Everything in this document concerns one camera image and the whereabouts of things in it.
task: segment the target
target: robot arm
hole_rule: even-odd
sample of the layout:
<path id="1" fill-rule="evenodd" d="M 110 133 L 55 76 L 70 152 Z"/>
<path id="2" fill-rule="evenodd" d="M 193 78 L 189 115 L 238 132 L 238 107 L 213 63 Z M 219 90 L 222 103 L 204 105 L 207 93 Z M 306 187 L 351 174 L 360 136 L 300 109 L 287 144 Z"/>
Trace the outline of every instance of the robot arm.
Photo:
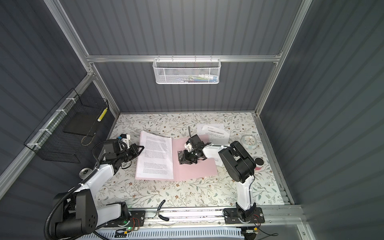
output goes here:
<path id="1" fill-rule="evenodd" d="M 198 135 L 192 136 L 185 144 L 183 156 L 180 157 L 180 164 L 197 163 L 198 157 L 205 160 L 207 158 L 221 158 L 229 176 L 236 181 L 237 188 L 237 216 L 242 222 L 248 222 L 256 209 L 256 203 L 252 198 L 251 185 L 255 180 L 253 174 L 257 161 L 258 165 L 263 165 L 261 158 L 255 160 L 249 155 L 244 147 L 234 141 L 228 146 L 204 144 Z"/>
<path id="2" fill-rule="evenodd" d="M 92 233 L 97 227 L 107 222 L 114 221 L 116 225 L 124 226 L 130 219 L 130 214 L 125 202 L 106 205 L 96 208 L 93 199 L 98 190 L 121 167 L 122 163 L 129 162 L 137 157 L 143 146 L 132 144 L 128 147 L 129 135 L 122 134 L 118 139 L 105 141 L 105 159 L 94 169 L 85 181 L 71 194 L 60 193 L 53 200 L 53 209 L 46 224 L 50 226 L 49 234 L 45 231 L 46 239 L 61 239 L 79 237 Z"/>

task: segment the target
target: black round object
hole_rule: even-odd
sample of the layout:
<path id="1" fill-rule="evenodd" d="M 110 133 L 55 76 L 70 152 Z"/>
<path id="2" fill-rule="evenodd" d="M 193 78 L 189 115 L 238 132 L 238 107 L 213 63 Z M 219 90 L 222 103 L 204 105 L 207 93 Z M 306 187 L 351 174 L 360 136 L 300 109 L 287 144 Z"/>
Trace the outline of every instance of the black round object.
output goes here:
<path id="1" fill-rule="evenodd" d="M 257 158 L 255 158 L 255 163 L 259 166 L 262 166 L 262 165 L 264 165 L 264 160 L 257 157 Z"/>

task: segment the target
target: round clock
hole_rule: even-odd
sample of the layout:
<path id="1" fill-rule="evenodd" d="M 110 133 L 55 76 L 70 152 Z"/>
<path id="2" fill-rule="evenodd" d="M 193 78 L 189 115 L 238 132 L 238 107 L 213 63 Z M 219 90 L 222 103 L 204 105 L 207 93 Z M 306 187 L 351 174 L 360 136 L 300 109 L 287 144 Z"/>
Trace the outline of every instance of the round clock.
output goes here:
<path id="1" fill-rule="evenodd" d="M 241 138 L 241 144 L 245 149 L 255 149 L 257 146 L 256 138 L 252 135 L 244 135 Z"/>

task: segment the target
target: pink folder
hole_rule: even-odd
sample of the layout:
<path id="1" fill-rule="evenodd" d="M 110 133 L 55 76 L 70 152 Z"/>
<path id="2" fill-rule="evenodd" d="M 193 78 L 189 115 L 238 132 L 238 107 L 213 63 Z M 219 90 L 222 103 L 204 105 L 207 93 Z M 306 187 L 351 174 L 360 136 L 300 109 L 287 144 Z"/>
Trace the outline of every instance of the pink folder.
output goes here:
<path id="1" fill-rule="evenodd" d="M 208 142 L 208 135 L 200 135 L 203 142 Z M 155 179 L 136 177 L 137 180 L 160 180 L 160 181 L 185 181 L 199 177 L 208 177 L 217 175 L 216 163 L 213 158 L 206 160 L 197 160 L 197 164 L 179 164 L 177 156 L 178 151 L 183 151 L 184 144 L 188 137 L 180 139 L 172 139 L 172 158 L 173 158 L 173 178 L 174 179 Z"/>

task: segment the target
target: wall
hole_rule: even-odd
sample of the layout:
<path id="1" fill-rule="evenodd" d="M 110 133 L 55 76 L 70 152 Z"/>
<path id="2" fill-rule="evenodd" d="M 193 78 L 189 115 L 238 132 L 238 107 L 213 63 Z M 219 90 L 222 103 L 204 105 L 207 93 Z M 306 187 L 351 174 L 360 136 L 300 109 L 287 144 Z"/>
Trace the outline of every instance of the wall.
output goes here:
<path id="1" fill-rule="evenodd" d="M 23 142 L 86 72 L 43 1 L 0 1 L 0 173 Z M 85 95 L 100 97 L 91 84 Z M 110 112 L 94 141 L 105 140 Z M 76 185 L 80 164 L 34 157 L 0 200 L 0 239 L 43 239 L 53 197 Z"/>
<path id="2" fill-rule="evenodd" d="M 83 95 L 100 97 L 94 84 Z M 113 122 L 114 117 L 108 111 L 89 149 L 107 138 Z M 44 161 L 35 156 L 0 201 L 0 238 L 44 239 L 43 226 L 53 197 L 77 185 L 81 181 L 80 170 L 92 168 L 94 163 L 91 152 L 79 164 Z"/>
<path id="3" fill-rule="evenodd" d="M 122 112 L 254 111 L 273 63 L 222 63 L 218 84 L 157 84 L 152 63 L 95 63 Z"/>
<path id="4" fill-rule="evenodd" d="M 0 1 L 0 174 L 86 72 L 42 1 Z"/>
<path id="5" fill-rule="evenodd" d="M 300 2 L 70 0 L 61 4 L 90 55 L 275 55 Z M 272 64 L 223 63 L 219 84 L 195 86 L 158 85 L 149 63 L 96 66 L 122 112 L 148 112 L 254 110 Z"/>
<path id="6" fill-rule="evenodd" d="M 314 1 L 261 118 L 318 240 L 380 238 L 384 1 Z"/>

